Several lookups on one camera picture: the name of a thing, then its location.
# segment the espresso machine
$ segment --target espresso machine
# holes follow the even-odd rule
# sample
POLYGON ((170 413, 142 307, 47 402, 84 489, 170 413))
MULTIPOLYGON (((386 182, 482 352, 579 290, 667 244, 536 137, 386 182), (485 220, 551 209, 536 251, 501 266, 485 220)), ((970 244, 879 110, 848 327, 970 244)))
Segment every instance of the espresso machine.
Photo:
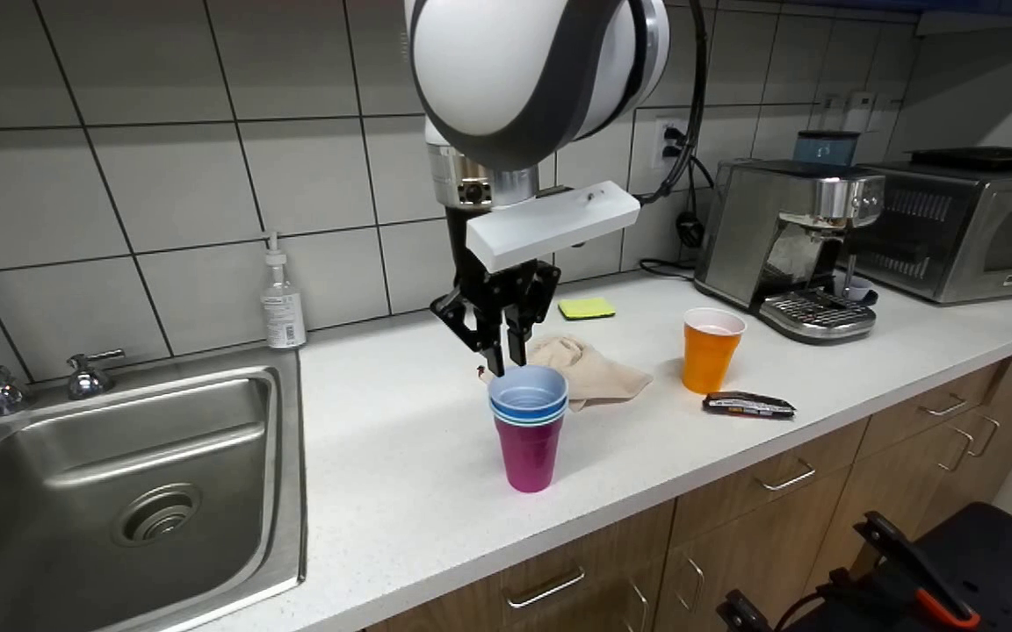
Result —
POLYGON ((706 223, 696 288, 793 341, 865 336, 874 312, 848 290, 848 234, 882 213, 886 179, 803 160, 736 160, 724 170, 729 190, 706 223))

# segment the towel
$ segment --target towel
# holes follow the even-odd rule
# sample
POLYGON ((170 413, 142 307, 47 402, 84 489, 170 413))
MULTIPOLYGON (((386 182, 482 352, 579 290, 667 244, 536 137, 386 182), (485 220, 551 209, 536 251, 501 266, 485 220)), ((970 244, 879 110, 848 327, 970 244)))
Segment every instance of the towel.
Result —
POLYGON ((531 366, 551 366, 568 378, 568 402, 619 402, 646 389, 652 374, 619 366, 578 336, 531 341, 531 366))

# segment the small green object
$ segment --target small green object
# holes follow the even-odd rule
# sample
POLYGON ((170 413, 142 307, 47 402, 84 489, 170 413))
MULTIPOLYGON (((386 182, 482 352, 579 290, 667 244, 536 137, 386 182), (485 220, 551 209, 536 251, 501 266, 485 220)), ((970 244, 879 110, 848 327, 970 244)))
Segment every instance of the small green object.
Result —
POLYGON ((612 318, 617 304, 609 298, 566 298, 563 304, 566 318, 612 318))

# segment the sink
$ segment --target sink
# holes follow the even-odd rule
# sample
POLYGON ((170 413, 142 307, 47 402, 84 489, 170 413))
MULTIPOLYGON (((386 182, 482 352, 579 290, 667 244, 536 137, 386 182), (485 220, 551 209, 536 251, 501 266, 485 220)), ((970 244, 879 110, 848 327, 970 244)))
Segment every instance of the sink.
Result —
POLYGON ((301 578, 297 354, 0 419, 0 629, 193 629, 301 578))

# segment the orange cup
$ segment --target orange cup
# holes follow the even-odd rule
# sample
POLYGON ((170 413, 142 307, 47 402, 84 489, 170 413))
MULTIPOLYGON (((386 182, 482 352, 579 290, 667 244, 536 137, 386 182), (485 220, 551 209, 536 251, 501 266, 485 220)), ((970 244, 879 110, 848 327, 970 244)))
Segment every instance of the orange cup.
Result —
POLYGON ((718 393, 730 354, 740 352, 745 318, 721 307, 687 312, 687 361, 681 383, 694 393, 718 393))

